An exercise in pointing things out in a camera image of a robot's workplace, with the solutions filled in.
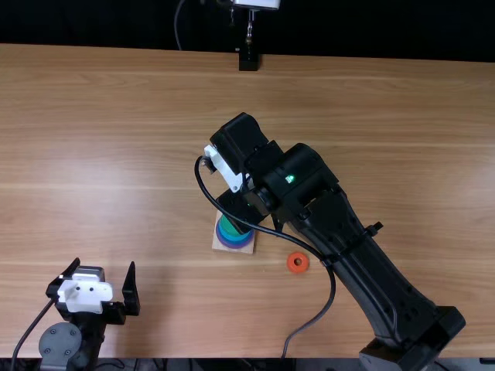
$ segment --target wood grain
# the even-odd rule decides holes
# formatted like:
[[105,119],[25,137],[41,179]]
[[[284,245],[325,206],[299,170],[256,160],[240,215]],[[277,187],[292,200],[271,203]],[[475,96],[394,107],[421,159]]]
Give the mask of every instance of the wood grain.
[[[313,146],[406,277],[465,315],[444,356],[493,356],[494,79],[486,63],[265,56],[240,73],[234,54],[0,46],[0,356],[76,256],[117,288],[136,262],[142,313],[108,327],[101,356],[280,355],[329,284],[314,260],[290,274],[298,249],[270,236],[254,256],[212,252],[193,163],[242,111],[284,149]],[[355,357],[372,339],[337,290],[290,356]],[[51,310],[21,356],[60,320]]]

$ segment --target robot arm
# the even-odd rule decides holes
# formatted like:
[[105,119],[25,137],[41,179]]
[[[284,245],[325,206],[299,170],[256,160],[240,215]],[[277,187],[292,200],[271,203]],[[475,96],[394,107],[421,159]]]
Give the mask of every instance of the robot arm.
[[50,326],[39,340],[40,370],[92,370],[107,325],[123,325],[126,315],[139,315],[134,262],[122,294],[124,303],[111,301],[112,286],[105,282],[104,269],[81,266],[75,259],[46,289],[66,322]]
[[249,223],[268,215],[278,229],[287,223],[321,253],[323,265],[332,266],[363,309],[375,334],[360,352],[367,369],[419,371],[465,326],[455,307],[436,306],[391,263],[373,240],[381,223],[361,224],[337,177],[309,146],[284,153],[244,113],[210,141],[211,170],[218,164],[222,175],[231,172],[225,177],[230,189],[218,203]]

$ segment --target orange ring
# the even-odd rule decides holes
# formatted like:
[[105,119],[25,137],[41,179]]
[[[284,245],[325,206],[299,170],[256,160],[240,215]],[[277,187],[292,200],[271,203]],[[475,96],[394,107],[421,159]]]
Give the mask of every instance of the orange ring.
[[309,259],[303,253],[292,253],[287,258],[287,268],[292,273],[304,273],[308,270]]

